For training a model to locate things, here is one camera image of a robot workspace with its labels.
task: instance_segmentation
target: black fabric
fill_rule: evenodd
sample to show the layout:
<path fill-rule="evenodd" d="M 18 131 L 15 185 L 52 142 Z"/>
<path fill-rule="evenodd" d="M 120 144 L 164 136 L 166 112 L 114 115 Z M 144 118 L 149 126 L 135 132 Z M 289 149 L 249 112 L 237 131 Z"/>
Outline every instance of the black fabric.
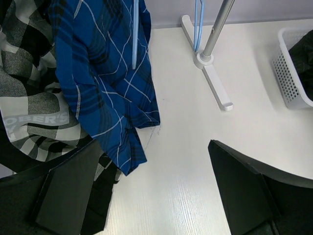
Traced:
<path fill-rule="evenodd" d="M 243 235 L 279 215 L 263 176 L 216 142 L 210 158 L 232 235 Z"/>
<path fill-rule="evenodd" d="M 38 225 L 60 235 L 80 233 L 100 154 L 94 141 L 48 174 L 33 214 Z"/>
<path fill-rule="evenodd" d="M 52 234 L 29 221 L 44 180 L 45 175 L 23 184 L 0 188 L 0 235 Z"/>
<path fill-rule="evenodd" d="M 289 50 L 307 96 L 313 100 L 313 30 Z"/>
<path fill-rule="evenodd" d="M 5 13 L 11 5 L 12 0 L 0 1 L 0 22 L 3 22 L 5 18 Z"/>
<path fill-rule="evenodd" d="M 209 153 L 232 235 L 313 235 L 313 180 L 219 141 L 210 142 Z M 272 216 L 266 217 L 266 208 Z M 253 225 L 261 219 L 263 223 Z"/>
<path fill-rule="evenodd" d="M 274 223 L 266 221 L 245 235 L 279 235 Z"/>
<path fill-rule="evenodd" d="M 0 179 L 0 235 L 79 235 L 98 142 Z"/>
<path fill-rule="evenodd" d="M 107 221 L 117 167 L 107 157 L 101 157 L 99 163 L 105 169 L 93 182 L 81 235 L 103 231 Z"/>
<path fill-rule="evenodd" d="M 284 184 L 265 177 L 282 216 L 275 224 L 282 235 L 313 234 L 313 189 Z"/>

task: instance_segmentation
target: plaid shirt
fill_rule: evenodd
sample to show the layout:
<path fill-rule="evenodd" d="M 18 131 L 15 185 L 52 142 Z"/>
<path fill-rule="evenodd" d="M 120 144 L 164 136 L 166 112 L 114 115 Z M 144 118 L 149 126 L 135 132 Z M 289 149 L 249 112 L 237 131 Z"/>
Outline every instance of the plaid shirt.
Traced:
<path fill-rule="evenodd" d="M 51 0 L 61 89 L 82 127 L 127 175 L 146 162 L 137 128 L 159 125 L 148 56 L 151 21 L 139 1 L 132 70 L 133 0 Z"/>
<path fill-rule="evenodd" d="M 52 27 L 44 14 L 48 6 L 48 0 L 0 3 L 1 116 L 11 143 L 39 161 L 91 140 L 55 75 Z"/>

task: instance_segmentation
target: black and white plaid fabric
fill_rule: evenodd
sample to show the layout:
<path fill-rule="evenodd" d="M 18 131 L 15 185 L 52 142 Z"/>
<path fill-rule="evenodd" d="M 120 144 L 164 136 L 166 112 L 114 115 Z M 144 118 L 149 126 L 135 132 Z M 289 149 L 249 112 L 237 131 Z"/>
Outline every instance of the black and white plaid fabric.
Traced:
<path fill-rule="evenodd" d="M 0 110 L 11 143 L 39 161 L 91 137 L 68 107 L 55 75 L 49 0 L 0 3 Z"/>

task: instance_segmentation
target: perforated basket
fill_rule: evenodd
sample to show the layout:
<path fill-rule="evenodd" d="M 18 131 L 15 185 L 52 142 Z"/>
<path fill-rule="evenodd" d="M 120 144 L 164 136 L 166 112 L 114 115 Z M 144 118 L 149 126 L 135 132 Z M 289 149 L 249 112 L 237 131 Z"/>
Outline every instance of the perforated basket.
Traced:
<path fill-rule="evenodd" d="M 313 101 L 306 95 L 289 54 L 289 49 L 312 29 L 313 26 L 306 28 L 289 27 L 278 32 L 280 47 L 273 59 L 272 66 L 285 105 L 289 109 L 313 107 Z"/>

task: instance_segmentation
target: white desk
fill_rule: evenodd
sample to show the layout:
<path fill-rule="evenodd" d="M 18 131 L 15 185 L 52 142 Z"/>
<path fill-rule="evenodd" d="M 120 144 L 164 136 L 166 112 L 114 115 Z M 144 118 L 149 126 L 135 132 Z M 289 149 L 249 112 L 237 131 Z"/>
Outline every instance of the white desk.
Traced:
<path fill-rule="evenodd" d="M 148 162 L 114 188 L 102 235 L 229 235 L 208 144 L 216 139 L 282 170 L 313 178 L 313 110 L 290 111 L 270 58 L 277 32 L 313 20 L 226 25 L 213 51 L 234 103 L 222 113 L 181 28 L 152 32 L 150 55 L 161 127 Z M 211 27 L 204 28 L 205 43 Z M 140 130 L 144 147 L 152 130 Z"/>

